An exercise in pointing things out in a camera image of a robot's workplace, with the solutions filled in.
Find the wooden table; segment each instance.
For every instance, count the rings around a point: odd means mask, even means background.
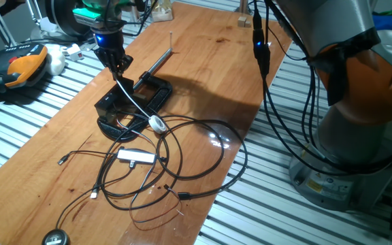
[[[156,74],[174,87],[161,113],[224,120],[245,136],[261,104],[262,85],[252,52],[252,29],[237,27],[239,16],[174,3],[173,21],[150,25],[127,48],[134,62],[125,76],[137,80],[169,48],[169,32],[173,31],[174,54]],[[291,41],[278,23],[271,22],[270,27],[288,48]],[[272,81],[284,54],[272,35],[270,41],[274,45],[267,80]],[[70,150],[106,151],[110,147],[112,142],[98,129],[93,105],[114,85],[109,71],[104,69],[0,169],[0,244],[40,244],[44,235],[54,229],[63,208],[93,186],[100,157],[77,154],[63,165],[57,161]],[[178,181],[175,191],[198,193],[222,184],[240,143],[228,130],[215,128],[229,140],[224,161],[201,179]],[[144,133],[152,139],[156,137],[150,129]],[[176,135],[184,151],[183,175],[207,169],[220,154],[218,142],[200,127],[184,127]],[[178,148],[170,137],[168,142],[169,165],[176,171]],[[143,139],[123,145],[153,152]],[[125,174],[128,167],[127,163],[115,163],[109,179]],[[120,193],[136,190],[148,170],[149,166],[137,165],[128,178],[109,188]],[[150,179],[160,171],[158,164]],[[162,186],[171,181],[172,177],[165,174],[137,198],[135,205],[164,194]],[[215,195],[183,201],[178,206],[181,214],[173,211],[137,228],[128,212],[112,208],[100,193],[97,199],[86,196],[75,203],[64,215],[61,229],[69,234],[72,244],[192,244],[214,198]],[[114,202],[128,206],[130,200]],[[156,216],[176,202],[170,194],[134,215],[137,219]]]

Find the round black object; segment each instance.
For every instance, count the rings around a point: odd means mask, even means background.
[[[79,0],[47,0],[46,14],[50,22],[58,25],[64,33],[72,37],[82,37],[90,27],[76,22],[73,9],[82,5]]]
[[[42,245],[70,245],[70,240],[62,229],[53,229],[45,235]]]

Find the black cable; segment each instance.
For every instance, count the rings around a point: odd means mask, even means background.
[[[126,177],[131,173],[131,171],[132,171],[132,169],[129,169],[128,172],[127,172],[124,176],[119,177],[119,178],[117,178],[117,179],[115,179],[115,180],[111,180],[111,181],[109,181],[109,182],[103,183],[102,185],[111,184],[111,183],[113,183],[113,182],[116,182],[116,181],[119,181],[119,180],[123,180],[124,178],[126,178]],[[84,193],[81,194],[79,197],[75,198],[75,200],[73,200],[71,203],[69,203],[69,205],[66,206],[66,208],[61,212],[61,214],[60,214],[60,216],[59,216],[59,219],[57,220],[57,223],[56,223],[56,225],[55,225],[55,229],[58,229],[58,228],[59,228],[59,223],[60,223],[61,217],[63,217],[63,215],[64,215],[64,213],[66,212],[66,210],[67,210],[70,206],[72,206],[72,204],[74,204],[75,202],[77,202],[77,200],[79,200],[81,197],[85,196],[87,193],[91,192],[93,189],[94,189],[94,188],[91,188],[90,190],[84,192]]]
[[[105,28],[107,29],[107,31],[110,31],[108,29],[108,20],[107,20],[107,15],[108,15],[108,9],[110,8],[110,0],[107,0],[107,5],[105,7],[105,14],[103,15],[103,25],[105,26]]]
[[[282,50],[282,52],[285,54],[285,56],[289,57],[290,59],[294,60],[294,61],[305,61],[307,58],[293,58],[291,57],[289,54],[287,54],[287,52],[285,51],[285,49],[282,47],[282,44],[280,43],[279,38],[276,36],[276,34],[269,28],[269,31],[273,34],[273,36],[275,37],[276,41],[278,41],[279,47]]]
[[[218,124],[218,125],[222,125],[226,128],[228,128],[229,130],[231,130],[235,136],[237,136],[237,138],[240,140],[240,142],[243,145],[243,149],[244,149],[244,164],[242,166],[242,169],[238,172],[238,174],[236,176],[234,176],[228,183],[212,189],[210,191],[205,191],[202,193],[185,193],[185,192],[179,192],[178,196],[180,197],[180,200],[187,200],[187,199],[194,199],[194,198],[200,198],[200,197],[206,197],[208,195],[213,195],[213,194],[217,194],[219,191],[223,191],[224,189],[230,187],[232,184],[234,184],[239,178],[241,178],[241,176],[243,175],[243,173],[246,171],[247,165],[248,165],[248,151],[246,148],[246,145],[244,143],[244,140],[242,139],[242,137],[240,136],[240,134],[238,133],[237,130],[235,130],[229,123],[227,122],[223,122],[221,120],[198,120],[196,118],[192,118],[190,116],[183,116],[183,115],[171,115],[171,116],[163,116],[162,118],[171,118],[171,117],[179,117],[179,118],[185,118],[185,119],[189,119],[195,123],[204,123],[204,124]]]
[[[78,43],[78,41],[69,41],[69,40],[59,40],[59,39],[54,39],[54,38],[41,38],[41,39],[30,39],[30,40],[26,40],[26,41],[22,41],[20,42],[20,44],[26,44],[29,42],[40,42],[40,41],[54,41],[54,42],[59,42],[59,43],[68,43],[68,44],[74,44],[74,43]]]
[[[267,8],[265,11],[265,45],[269,45],[269,29],[269,9]]]
[[[183,117],[183,116],[164,116],[162,118],[168,118],[168,117]],[[201,124],[203,125],[207,130],[211,131],[213,134],[215,134],[215,136],[217,137],[217,139],[220,142],[220,148],[221,148],[221,154],[219,156],[219,158],[217,159],[217,161],[213,164],[213,166],[211,166],[210,168],[208,168],[207,170],[199,173],[199,174],[195,174],[192,176],[180,176],[179,174],[175,174],[174,172],[172,172],[170,169],[167,168],[167,166],[165,166],[162,161],[160,161],[161,166],[163,167],[163,169],[171,176],[179,179],[179,180],[194,180],[194,179],[198,179],[198,178],[202,178],[204,176],[206,176],[207,174],[213,172],[218,166],[219,164],[222,162],[223,160],[223,155],[225,154],[225,148],[224,148],[224,144],[223,144],[223,140],[221,138],[221,136],[213,129],[211,128],[209,125],[207,125],[205,123],[206,120],[195,120],[193,119],[192,121],[189,122],[183,122],[180,123],[179,125],[176,125],[170,129],[168,129],[166,132],[164,132],[161,137],[158,140],[158,144],[157,144],[157,154],[159,154],[160,151],[160,147],[161,147],[161,143],[164,141],[164,139],[167,137],[167,135],[169,133],[171,133],[173,130],[179,129],[183,126],[187,126],[187,125],[193,125],[193,124]]]
[[[302,134],[304,135],[306,143],[310,143],[310,140],[308,139],[308,136],[305,131],[305,117],[306,117],[306,112],[308,111],[308,104],[310,103],[311,95],[312,95],[312,88],[310,86],[310,90],[308,91],[308,96],[306,97],[304,110],[302,111],[302,120],[301,120]]]
[[[131,34],[131,33],[124,32],[123,35],[129,36],[129,37],[137,37],[138,35],[140,35],[140,33],[143,30],[144,23],[146,22],[146,20],[148,20],[149,15],[152,13],[152,10],[154,9],[154,6],[157,4],[157,2],[158,2],[158,0],[154,1],[154,3],[150,6],[150,9],[148,10],[148,13],[146,13],[146,11],[145,11],[146,15],[143,17],[143,20],[140,23],[140,28],[139,28],[139,31],[137,32],[137,34]]]
[[[316,74],[314,73],[314,68],[310,66],[310,71],[311,71],[311,91],[312,91],[312,96],[311,96],[311,110],[310,110],[310,118],[309,118],[309,123],[308,123],[308,130],[310,134],[310,140],[311,144],[317,148],[316,142],[314,142],[314,136],[312,135],[312,119],[314,118],[314,106],[315,106],[315,101],[316,101]]]
[[[61,165],[64,162],[66,162],[68,160],[68,158],[70,157],[70,155],[73,154],[73,153],[94,153],[94,154],[105,154],[105,155],[107,155],[106,152],[98,152],[98,151],[94,151],[94,150],[72,150],[71,152],[67,153],[66,155],[64,155],[59,160],[59,165]]]
[[[182,169],[182,160],[183,160],[182,148],[181,148],[181,145],[180,145],[180,143],[179,143],[178,138],[176,137],[176,135],[175,135],[173,132],[171,133],[171,135],[174,137],[174,139],[175,139],[175,141],[176,141],[176,143],[177,143],[177,145],[178,145],[178,150],[180,151],[180,164],[179,164],[178,171],[177,171],[177,174],[180,174],[181,169]],[[166,150],[166,154],[167,154],[166,161],[169,161],[169,150],[168,150],[168,147],[167,147],[166,149],[167,149],[167,150]],[[157,155],[157,160],[159,160],[160,162],[163,161],[163,159],[162,159],[161,157],[159,157],[159,155]],[[170,189],[172,189],[172,188],[175,186],[176,181],[177,181],[177,179],[174,178],[173,182],[172,182],[171,185],[170,185]],[[147,188],[149,188],[150,186],[152,186],[151,183],[145,184],[144,186],[141,186],[140,189],[138,189],[137,191],[134,192],[134,194],[139,193],[139,192],[141,192],[141,191],[143,191],[143,190],[146,190]],[[140,206],[138,206],[138,207],[132,207],[131,210],[136,210],[136,209],[140,209],[140,208],[146,208],[146,207],[148,207],[148,206],[151,206],[151,205],[153,205],[153,204],[156,204],[156,203],[158,203],[159,201],[161,201],[162,199],[164,199],[165,197],[167,197],[167,195],[169,194],[169,192],[170,192],[170,190],[167,190],[166,193],[164,193],[164,194],[163,194],[162,196],[160,196],[158,199],[156,199],[156,200],[154,200],[154,201],[151,201],[150,203],[146,203],[146,204],[140,205]],[[124,210],[124,211],[128,211],[128,210],[129,210],[129,208],[123,208],[123,207],[120,207],[120,206],[117,206],[116,204],[114,204],[114,203],[110,200],[110,198],[109,198],[107,195],[105,195],[105,198],[107,199],[108,203],[109,203],[113,208],[116,208],[117,210]]]
[[[264,1],[260,1],[260,0],[250,1],[250,2],[248,3],[248,7],[250,6],[250,4],[254,4],[254,6],[255,6],[257,3],[264,3]]]

